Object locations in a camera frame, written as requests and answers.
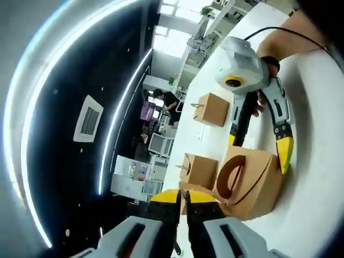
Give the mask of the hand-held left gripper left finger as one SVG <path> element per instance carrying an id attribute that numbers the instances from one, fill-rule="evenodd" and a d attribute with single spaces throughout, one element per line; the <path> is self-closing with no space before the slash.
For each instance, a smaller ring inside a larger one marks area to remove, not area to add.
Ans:
<path id="1" fill-rule="evenodd" d="M 97 248 L 88 248 L 77 257 L 171 257 L 181 249 L 177 244 L 181 191 L 169 189 L 150 199 L 140 216 L 130 216 L 104 234 Z"/>

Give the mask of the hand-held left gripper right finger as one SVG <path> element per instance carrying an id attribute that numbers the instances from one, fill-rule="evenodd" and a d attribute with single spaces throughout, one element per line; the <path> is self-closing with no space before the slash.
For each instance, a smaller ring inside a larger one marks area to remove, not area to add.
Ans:
<path id="1" fill-rule="evenodd" d="M 240 220 L 224 215 L 207 193 L 186 190 L 189 242 L 194 257 L 283 257 L 269 250 L 265 239 Z"/>

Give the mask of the person's right hand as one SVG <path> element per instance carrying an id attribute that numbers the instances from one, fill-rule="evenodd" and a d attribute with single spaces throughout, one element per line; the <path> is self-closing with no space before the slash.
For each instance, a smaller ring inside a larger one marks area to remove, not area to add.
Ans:
<path id="1" fill-rule="evenodd" d="M 267 67 L 269 70 L 270 77 L 276 77 L 279 71 L 278 68 L 272 64 L 267 64 Z M 255 108 L 253 110 L 252 115 L 254 117 L 258 117 L 264 111 L 265 104 L 266 104 L 265 98 L 260 93 L 257 92 L 257 103 L 255 104 Z"/>

